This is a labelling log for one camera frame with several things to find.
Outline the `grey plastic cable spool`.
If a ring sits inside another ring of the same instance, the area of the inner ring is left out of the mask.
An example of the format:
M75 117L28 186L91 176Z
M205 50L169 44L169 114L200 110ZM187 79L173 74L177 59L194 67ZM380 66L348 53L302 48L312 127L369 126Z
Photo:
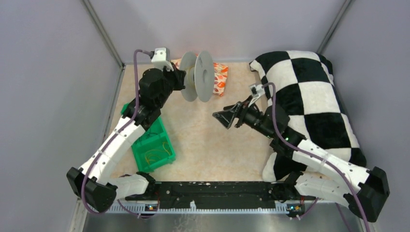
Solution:
M181 90L184 99L188 102L196 99L208 102L213 94L215 79L211 54L208 51L202 51L198 55L192 51L186 52L179 69L187 72L184 81L186 88Z

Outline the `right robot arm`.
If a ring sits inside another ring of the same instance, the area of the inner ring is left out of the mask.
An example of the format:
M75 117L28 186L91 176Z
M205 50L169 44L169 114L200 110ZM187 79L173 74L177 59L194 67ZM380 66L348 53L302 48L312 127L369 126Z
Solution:
M292 171L286 178L283 192L289 199L300 195L333 201L367 222L376 222L390 195L386 172L355 165L325 151L304 135L288 126L290 118L275 104L265 113L254 107L252 98L226 106L212 116L225 128L242 124L271 138L270 146L280 157L301 163L322 178L302 171Z

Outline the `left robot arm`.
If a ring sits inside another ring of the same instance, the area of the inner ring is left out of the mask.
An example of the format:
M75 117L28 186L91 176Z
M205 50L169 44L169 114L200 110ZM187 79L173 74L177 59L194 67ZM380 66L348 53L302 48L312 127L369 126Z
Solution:
M187 72L176 68L151 68L135 77L135 99L120 118L102 146L79 168L72 167L67 179L73 192L93 214L105 213L114 201L139 195L144 200L155 194L155 180L137 172L125 177L111 178L111 173L132 144L152 126L161 115L161 108L173 91L185 88Z

